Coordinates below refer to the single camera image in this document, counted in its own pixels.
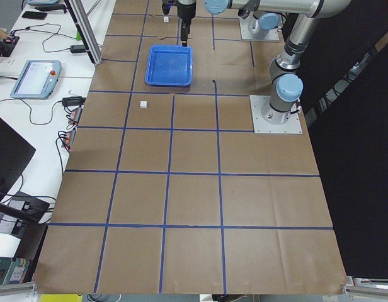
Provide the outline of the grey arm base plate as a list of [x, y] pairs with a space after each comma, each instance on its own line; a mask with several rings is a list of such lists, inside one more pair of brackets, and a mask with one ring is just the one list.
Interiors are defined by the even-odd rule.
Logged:
[[255, 134], [302, 134], [296, 103], [288, 112], [280, 113], [270, 106], [270, 96], [250, 95], [249, 100]]

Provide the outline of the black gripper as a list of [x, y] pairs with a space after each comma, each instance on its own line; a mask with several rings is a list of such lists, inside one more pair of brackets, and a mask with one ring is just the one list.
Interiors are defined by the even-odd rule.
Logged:
[[181, 23], [181, 45], [186, 47], [188, 42], [188, 23], [196, 15], [196, 0], [176, 0], [176, 7]]

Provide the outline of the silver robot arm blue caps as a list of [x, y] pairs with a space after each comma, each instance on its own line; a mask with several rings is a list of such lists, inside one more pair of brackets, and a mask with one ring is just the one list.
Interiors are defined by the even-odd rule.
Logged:
[[220, 14], [227, 9], [236, 9], [245, 19], [251, 12], [297, 13], [294, 27], [285, 42], [282, 53], [270, 64], [273, 89], [268, 103], [261, 109], [264, 120], [272, 125], [287, 122], [291, 110], [303, 91], [302, 80], [295, 75], [300, 66], [300, 57], [307, 48], [320, 19], [330, 18], [342, 12], [349, 1], [205, 1], [210, 14]]

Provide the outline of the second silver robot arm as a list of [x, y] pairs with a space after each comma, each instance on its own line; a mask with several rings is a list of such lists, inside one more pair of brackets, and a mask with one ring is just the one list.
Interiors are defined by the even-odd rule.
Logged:
[[248, 41], [278, 41], [280, 15], [255, 11], [246, 19], [239, 18], [241, 38]]

